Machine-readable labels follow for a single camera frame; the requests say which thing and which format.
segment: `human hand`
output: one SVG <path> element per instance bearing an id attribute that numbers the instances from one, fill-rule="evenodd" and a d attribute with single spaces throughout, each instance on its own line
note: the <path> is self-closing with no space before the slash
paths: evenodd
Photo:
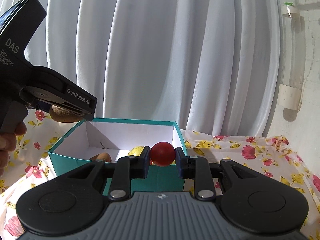
<path id="1" fill-rule="evenodd" d="M 0 134 L 0 176 L 4 173 L 4 167 L 8 165 L 9 152 L 16 148 L 17 135 L 23 135 L 27 132 L 27 127 L 24 122 L 18 124 L 14 133 Z"/>

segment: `black circular joint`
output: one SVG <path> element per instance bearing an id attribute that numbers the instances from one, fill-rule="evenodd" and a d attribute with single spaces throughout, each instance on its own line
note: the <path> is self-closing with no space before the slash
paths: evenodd
<path id="1" fill-rule="evenodd" d="M 285 205 L 285 199 L 282 195 L 265 190 L 252 193 L 248 198 L 248 202 L 255 210 L 264 213 L 279 211 Z"/>
<path id="2" fill-rule="evenodd" d="M 300 192 L 268 178 L 238 180 L 220 207 L 232 224 L 254 234 L 299 230 L 308 215 L 308 202 Z"/>
<path id="3" fill-rule="evenodd" d="M 51 180 L 24 193 L 16 204 L 26 231 L 66 236 L 94 224 L 104 210 L 103 196 L 82 179 Z"/>
<path id="4" fill-rule="evenodd" d="M 67 191 L 54 191 L 39 199 L 39 206 L 49 213 L 62 213 L 72 208 L 77 202 L 76 197 Z"/>

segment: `fingernail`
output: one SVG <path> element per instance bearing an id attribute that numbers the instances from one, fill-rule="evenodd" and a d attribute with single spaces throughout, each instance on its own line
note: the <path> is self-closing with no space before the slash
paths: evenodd
<path id="1" fill-rule="evenodd" d="M 0 149 L 7 149 L 9 147 L 9 141 L 0 136 Z"/>

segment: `white logo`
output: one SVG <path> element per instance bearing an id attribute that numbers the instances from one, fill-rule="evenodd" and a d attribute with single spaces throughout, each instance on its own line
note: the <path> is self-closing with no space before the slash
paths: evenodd
<path id="1" fill-rule="evenodd" d="M 160 199 L 164 199 L 164 198 L 166 198 L 167 196 L 166 196 L 165 194 L 160 194 L 160 195 L 158 195 L 157 197 L 160 198 Z"/>
<path id="2" fill-rule="evenodd" d="M 88 99 L 85 99 L 85 98 L 83 98 L 81 95 L 78 95 L 78 93 L 75 93 L 75 92 L 71 91 L 70 88 L 68 88 L 67 92 L 68 92 L 70 95 L 72 95 L 72 96 L 78 98 L 79 100 L 83 101 L 83 102 L 86 103 L 87 105 L 89 104 L 89 100 L 88 100 Z"/>
<path id="3" fill-rule="evenodd" d="M 7 42 L 5 43 L 5 45 L 7 47 L 9 47 L 9 49 L 11 49 L 15 54 L 18 53 L 18 49 L 19 47 L 18 46 L 15 46 L 14 45 L 14 42 L 12 42 L 12 40 L 10 38 L 8 38 Z"/>

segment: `box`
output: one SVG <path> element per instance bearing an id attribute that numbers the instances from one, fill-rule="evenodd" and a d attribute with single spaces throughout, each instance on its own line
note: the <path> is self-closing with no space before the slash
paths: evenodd
<path id="1" fill-rule="evenodd" d="M 49 150 L 49 156 L 60 176 L 102 152 L 107 152 L 112 162 L 116 162 L 136 146 L 152 147 L 163 141 L 187 153 L 176 122 L 95 118 L 92 122 L 77 123 Z M 110 183 L 108 179 L 104 195 Z M 176 165 L 151 165 L 147 178 L 131 180 L 132 191 L 182 191 L 183 186 L 184 180 L 179 178 Z"/>

